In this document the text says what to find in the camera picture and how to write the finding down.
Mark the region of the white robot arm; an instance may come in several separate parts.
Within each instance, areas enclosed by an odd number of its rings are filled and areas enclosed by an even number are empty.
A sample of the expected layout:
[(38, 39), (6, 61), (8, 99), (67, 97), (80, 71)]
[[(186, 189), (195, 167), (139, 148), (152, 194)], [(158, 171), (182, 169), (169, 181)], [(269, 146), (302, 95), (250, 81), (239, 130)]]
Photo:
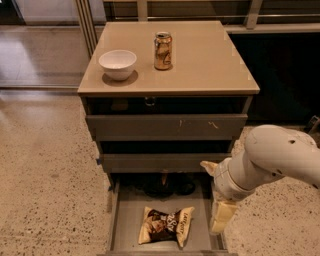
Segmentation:
[(284, 177), (320, 188), (320, 149), (307, 133), (275, 125), (253, 128), (244, 149), (220, 163), (203, 161), (213, 177), (214, 201), (210, 232), (219, 234), (237, 210), (237, 203), (261, 185)]

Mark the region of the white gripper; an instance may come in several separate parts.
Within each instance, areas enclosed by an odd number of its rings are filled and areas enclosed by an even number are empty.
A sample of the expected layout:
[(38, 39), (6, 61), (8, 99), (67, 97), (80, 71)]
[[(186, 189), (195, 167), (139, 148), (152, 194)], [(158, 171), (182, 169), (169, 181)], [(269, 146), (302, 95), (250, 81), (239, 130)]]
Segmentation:
[(234, 201), (242, 201), (255, 192), (254, 189), (243, 189), (236, 184), (229, 172), (230, 161), (230, 158), (226, 158), (219, 164), (209, 161), (200, 162), (200, 166), (210, 176), (214, 175), (214, 184), (217, 191), (213, 193), (210, 220), (210, 232), (212, 234), (219, 234), (224, 231), (237, 210), (237, 203)]

